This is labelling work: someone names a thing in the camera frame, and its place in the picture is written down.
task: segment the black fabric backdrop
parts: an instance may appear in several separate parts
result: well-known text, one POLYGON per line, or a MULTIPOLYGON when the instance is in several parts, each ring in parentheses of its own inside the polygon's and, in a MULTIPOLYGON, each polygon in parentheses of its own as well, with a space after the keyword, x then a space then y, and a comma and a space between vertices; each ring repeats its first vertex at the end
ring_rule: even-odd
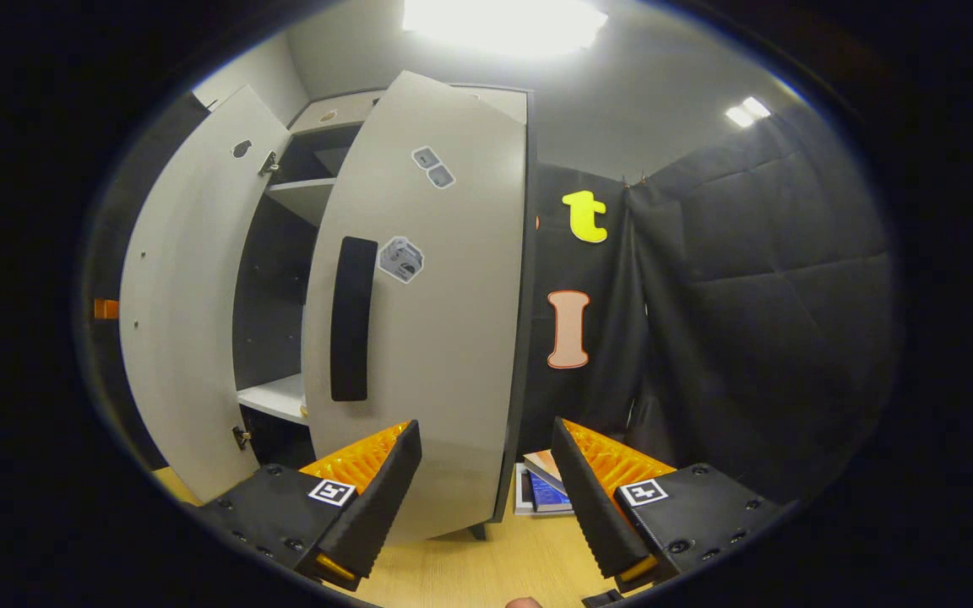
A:
POLYGON ((833 480, 899 353, 879 204, 839 142, 798 105, 632 187, 543 166, 519 453, 560 415, 777 501, 833 480), (568 228, 561 197, 580 189, 606 204, 605 242, 568 228), (590 362, 556 370, 546 297, 564 289, 590 296, 590 362))

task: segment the ceiling light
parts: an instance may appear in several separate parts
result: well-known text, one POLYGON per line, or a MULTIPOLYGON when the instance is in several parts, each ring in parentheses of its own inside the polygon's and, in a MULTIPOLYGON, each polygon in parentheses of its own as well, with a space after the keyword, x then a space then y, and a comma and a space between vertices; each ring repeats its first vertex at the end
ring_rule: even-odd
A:
POLYGON ((753 124, 753 117, 749 116, 741 106, 735 106, 726 111, 726 118, 738 123, 738 127, 749 127, 753 124))
POLYGON ((742 106, 745 106, 749 114, 756 116, 757 118, 765 118, 767 116, 772 116, 772 112, 768 111, 764 104, 753 99, 752 97, 747 97, 745 101, 742 101, 742 106))
POLYGON ((606 15, 575 0, 405 0, 405 30, 508 55, 586 49, 606 15))

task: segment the white cabinet door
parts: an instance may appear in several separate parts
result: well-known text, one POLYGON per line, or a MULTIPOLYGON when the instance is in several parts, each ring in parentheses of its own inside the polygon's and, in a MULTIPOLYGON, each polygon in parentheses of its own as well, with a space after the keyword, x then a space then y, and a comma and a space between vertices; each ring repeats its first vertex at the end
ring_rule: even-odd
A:
POLYGON ((202 502, 258 468, 231 434, 242 426, 231 309, 269 180, 258 169, 289 138, 250 86, 239 89, 167 162, 127 249, 119 328, 130 389, 163 458, 202 502))
POLYGON ((493 515, 513 380, 525 217, 525 126, 452 86, 402 73, 336 178, 307 286, 302 373, 319 457, 418 419, 422 460, 389 538, 443 535, 493 515), (413 151, 455 181, 436 187, 413 151), (340 245, 404 237, 408 282, 373 270, 367 400, 335 401, 329 347, 340 245))

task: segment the white shelf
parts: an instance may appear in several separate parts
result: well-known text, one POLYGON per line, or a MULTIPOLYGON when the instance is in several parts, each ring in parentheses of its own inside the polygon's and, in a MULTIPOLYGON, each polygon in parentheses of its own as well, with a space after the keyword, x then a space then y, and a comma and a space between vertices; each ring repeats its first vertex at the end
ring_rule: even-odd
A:
POLYGON ((259 384, 244 388, 238 393, 239 403, 248 408, 274 415, 277 418, 306 424, 306 416, 302 415, 301 407, 305 407, 304 392, 302 392, 302 374, 282 377, 267 384, 259 384))
POLYGON ((277 203, 285 205, 294 215, 300 216, 314 226, 320 226, 321 216, 325 213, 325 204, 329 202, 329 193, 333 192, 335 183, 336 177, 287 182, 269 186, 265 188, 265 193, 275 198, 277 203))

